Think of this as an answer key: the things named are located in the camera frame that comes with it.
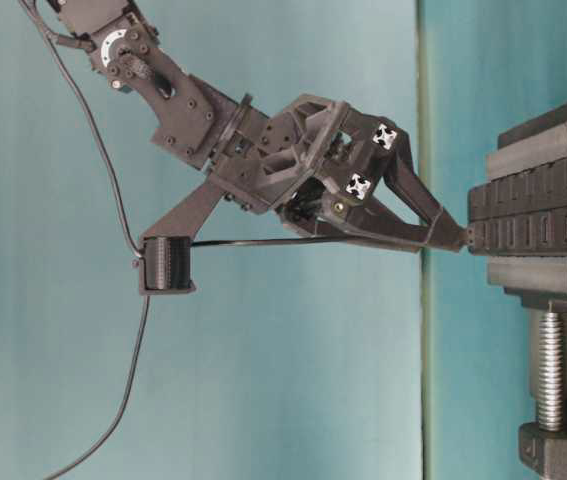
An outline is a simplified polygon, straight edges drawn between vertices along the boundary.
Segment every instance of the threaded rod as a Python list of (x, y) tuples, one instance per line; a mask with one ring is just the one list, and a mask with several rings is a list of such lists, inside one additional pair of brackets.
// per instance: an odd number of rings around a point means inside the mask
[(548, 312), (539, 323), (539, 391), (536, 417), (539, 428), (559, 432), (565, 421), (565, 352), (563, 321)]

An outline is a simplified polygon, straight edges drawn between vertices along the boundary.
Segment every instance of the blue wall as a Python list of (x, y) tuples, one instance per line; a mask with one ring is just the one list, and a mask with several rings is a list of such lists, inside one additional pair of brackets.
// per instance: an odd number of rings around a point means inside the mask
[[(302, 92), (416, 132), (412, 2), (139, 2), (185, 68), (275, 113)], [(140, 232), (201, 181), (155, 119), (64, 52)], [(223, 205), (202, 238), (278, 236)], [(0, 479), (40, 478), (108, 425), (141, 300), (82, 114), (0, 2)], [(200, 291), (154, 302), (128, 415), (71, 478), (417, 479), (419, 258), (331, 246), (206, 251)]]
[[(567, 2), (422, 0), (421, 148), (459, 220), (497, 135), (567, 102)], [(528, 323), (485, 259), (433, 253), (427, 282), (427, 470), (433, 480), (537, 478), (518, 461), (534, 419)]]

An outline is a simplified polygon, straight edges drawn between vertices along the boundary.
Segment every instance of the wire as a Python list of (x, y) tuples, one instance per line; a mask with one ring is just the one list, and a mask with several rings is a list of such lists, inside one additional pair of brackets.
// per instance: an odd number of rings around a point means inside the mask
[(139, 331), (138, 334), (136, 335), (136, 344), (134, 345), (134, 353), (132, 354), (132, 363), (130, 365), (130, 371), (127, 375), (127, 382), (125, 384), (125, 393), (123, 394), (123, 400), (121, 401), (121, 405), (119, 406), (119, 410), (116, 414), (116, 417), (114, 417), (114, 421), (110, 424), (110, 426), (105, 431), (105, 433), (101, 435), (101, 438), (99, 438), (94, 443), (94, 445), (92, 445), (83, 455), (81, 455), (79, 458), (74, 460), (66, 467), (63, 467), (57, 472), (45, 477), (44, 480), (55, 480), (65, 475), (70, 470), (73, 470), (74, 468), (78, 467), (81, 463), (83, 463), (85, 460), (90, 458), (99, 448), (103, 446), (103, 444), (108, 440), (108, 438), (110, 438), (110, 436), (114, 433), (116, 427), (119, 426), (119, 423), (121, 423), (121, 419), (123, 418), (123, 414), (125, 413), (125, 410), (127, 409), (127, 404), (130, 400), (130, 394), (132, 393), (132, 386), (134, 384), (134, 378), (136, 376), (136, 366), (139, 360), (139, 353), (141, 352), (141, 344), (143, 343), (143, 335), (145, 334), (145, 326), (147, 325), (149, 309), (150, 309), (150, 297), (145, 297), (145, 299), (143, 300), (143, 311), (141, 313), (141, 324), (139, 325)]
[(209, 240), (194, 242), (192, 248), (206, 247), (280, 247), (287, 245), (316, 245), (323, 243), (348, 243), (352, 241), (369, 241), (369, 238), (355, 236), (314, 237), (314, 238), (274, 238), (268, 240)]
[(45, 45), (50, 50), (52, 57), (56, 65), (58, 66), (63, 78), (67, 81), (68, 85), (76, 95), (76, 98), (83, 109), (83, 113), (87, 118), (87, 122), (90, 126), (90, 130), (92, 131), (92, 136), (94, 137), (94, 141), (98, 147), (99, 153), (101, 154), (101, 158), (103, 159), (103, 163), (105, 164), (105, 168), (107, 169), (108, 177), (110, 178), (110, 183), (112, 185), (112, 191), (114, 193), (114, 198), (116, 200), (116, 209), (119, 218), (119, 223), (121, 224), (121, 228), (123, 230), (123, 235), (125, 237), (125, 242), (129, 249), (134, 253), (137, 258), (143, 258), (143, 252), (136, 246), (134, 239), (132, 238), (132, 234), (130, 233), (130, 225), (127, 219), (127, 214), (125, 212), (125, 206), (123, 204), (123, 198), (121, 196), (121, 187), (119, 186), (119, 181), (116, 177), (116, 172), (114, 171), (114, 166), (112, 165), (112, 160), (110, 159), (110, 155), (105, 147), (105, 143), (103, 142), (103, 138), (101, 137), (101, 132), (99, 131), (98, 126), (96, 125), (96, 121), (94, 120), (94, 115), (92, 114), (92, 110), (87, 103), (87, 100), (83, 96), (83, 92), (74, 81), (74, 78), (68, 71), (67, 67), (63, 63), (59, 52), (57, 51), (52, 39), (49, 37), (50, 34), (54, 35), (46, 25), (43, 19), (41, 18), (40, 14), (36, 10), (35, 2), (30, 6), (25, 0), (18, 0), (21, 7), (27, 13), (28, 17), (34, 25), (36, 25), (37, 30), (43, 37)]

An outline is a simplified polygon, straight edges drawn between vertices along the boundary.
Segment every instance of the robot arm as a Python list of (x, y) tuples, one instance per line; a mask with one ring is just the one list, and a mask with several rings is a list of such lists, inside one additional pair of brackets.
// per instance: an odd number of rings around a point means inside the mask
[[(310, 95), (269, 118), (249, 95), (237, 104), (184, 73), (134, 1), (48, 3), (72, 35), (64, 42), (83, 48), (112, 88), (138, 92), (153, 109), (152, 142), (207, 175), (141, 236), (142, 294), (193, 290), (189, 248), (222, 198), (256, 214), (273, 210), (302, 237), (411, 252), (465, 245), (466, 231), (415, 174), (409, 137), (391, 120)], [(422, 224), (402, 221), (374, 196), (381, 180)]]

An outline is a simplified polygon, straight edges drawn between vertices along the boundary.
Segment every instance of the teal backdrop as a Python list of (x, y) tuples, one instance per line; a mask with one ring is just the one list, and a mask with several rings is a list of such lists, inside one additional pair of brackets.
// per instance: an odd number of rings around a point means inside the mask
[[(164, 50), (234, 98), (273, 114), (315, 93), (416, 133), (411, 1), (139, 4)], [(149, 143), (137, 96), (63, 56), (141, 232), (201, 176)], [(201, 238), (286, 234), (224, 204)], [(42, 478), (112, 419), (141, 308), (131, 260), (74, 97), (0, 1), (0, 479)], [(419, 265), (345, 246), (197, 252), (199, 292), (153, 303), (120, 430), (68, 478), (420, 478)]]
[[(421, 149), (459, 220), (500, 132), (567, 102), (567, 2), (421, 0)], [(538, 478), (518, 461), (534, 420), (528, 320), (486, 285), (485, 259), (426, 257), (427, 472), (432, 480)]]

